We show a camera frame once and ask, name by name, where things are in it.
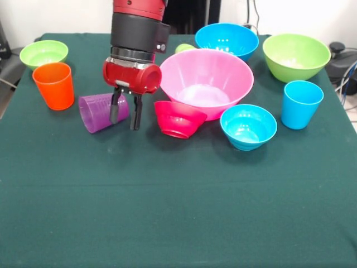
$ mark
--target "large pink bowl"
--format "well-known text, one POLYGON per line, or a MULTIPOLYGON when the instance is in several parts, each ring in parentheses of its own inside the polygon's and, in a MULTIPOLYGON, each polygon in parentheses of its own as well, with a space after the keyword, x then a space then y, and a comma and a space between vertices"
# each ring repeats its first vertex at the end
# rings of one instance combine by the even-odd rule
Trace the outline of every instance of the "large pink bowl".
POLYGON ((198 108, 207 114, 207 121, 220 118, 254 83, 252 70, 243 60, 212 49, 174 54, 160 68, 161 88, 168 97, 198 108))

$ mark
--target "plastic bowl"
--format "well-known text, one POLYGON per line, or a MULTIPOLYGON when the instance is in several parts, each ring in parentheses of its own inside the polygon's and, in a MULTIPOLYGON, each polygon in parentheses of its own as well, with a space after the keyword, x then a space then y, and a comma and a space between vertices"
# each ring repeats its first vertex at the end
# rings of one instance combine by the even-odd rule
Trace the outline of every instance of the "plastic bowl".
POLYGON ((257 49, 259 39, 253 31, 244 26, 214 23, 197 32, 196 43, 201 49, 225 51, 247 61, 257 49))
POLYGON ((205 122, 207 115, 200 110, 177 102, 155 102, 157 122, 163 134, 189 138, 205 122))
POLYGON ((68 47, 54 40, 43 40, 29 44, 21 50, 20 60, 31 70, 46 63, 64 63, 68 47))
POLYGON ((240 104, 225 111, 221 128, 230 143, 241 151, 251 151, 268 142, 277 132, 277 121, 267 110, 240 104))
POLYGON ((331 58, 329 48, 322 42, 293 33, 267 38, 263 51, 272 74, 285 83, 312 78, 331 58))
POLYGON ((161 65, 161 88, 174 102, 194 106, 219 119, 252 89, 252 70, 240 58, 212 49, 174 54, 161 65))

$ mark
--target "small blue bowl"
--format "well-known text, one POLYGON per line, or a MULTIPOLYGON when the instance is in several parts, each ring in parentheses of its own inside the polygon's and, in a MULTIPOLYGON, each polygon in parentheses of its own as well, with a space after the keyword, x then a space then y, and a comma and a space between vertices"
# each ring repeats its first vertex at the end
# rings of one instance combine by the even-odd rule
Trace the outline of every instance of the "small blue bowl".
POLYGON ((259 39, 253 31, 244 26, 214 23, 197 32, 196 43, 201 49, 225 51, 247 61, 257 49, 259 39))
POLYGON ((267 110, 239 104, 227 109, 220 119, 221 128, 230 143, 241 151, 251 151, 274 137, 278 124, 267 110))

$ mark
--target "green ball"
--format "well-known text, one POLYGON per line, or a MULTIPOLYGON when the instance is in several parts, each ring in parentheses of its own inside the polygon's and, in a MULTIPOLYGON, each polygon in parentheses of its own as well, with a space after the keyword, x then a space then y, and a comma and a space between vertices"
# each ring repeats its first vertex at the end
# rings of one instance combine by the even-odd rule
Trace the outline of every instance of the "green ball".
POLYGON ((187 50, 192 50, 192 49, 196 49, 196 48, 190 44, 181 44, 181 45, 177 46, 177 48, 175 50, 175 54, 183 52, 183 51, 187 51, 187 50))

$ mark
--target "green bowl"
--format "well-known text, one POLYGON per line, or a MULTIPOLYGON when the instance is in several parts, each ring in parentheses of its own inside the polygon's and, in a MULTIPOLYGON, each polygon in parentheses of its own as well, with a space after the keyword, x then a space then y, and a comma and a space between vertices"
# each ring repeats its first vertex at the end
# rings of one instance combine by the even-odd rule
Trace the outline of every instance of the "green bowl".
POLYGON ((309 36, 283 33, 267 38, 263 44, 265 60, 280 81, 308 80, 331 58, 329 48, 309 36))
POLYGON ((46 63, 63 63, 68 55, 68 47, 54 40, 43 40, 26 46, 20 53, 20 60, 31 70, 46 63))

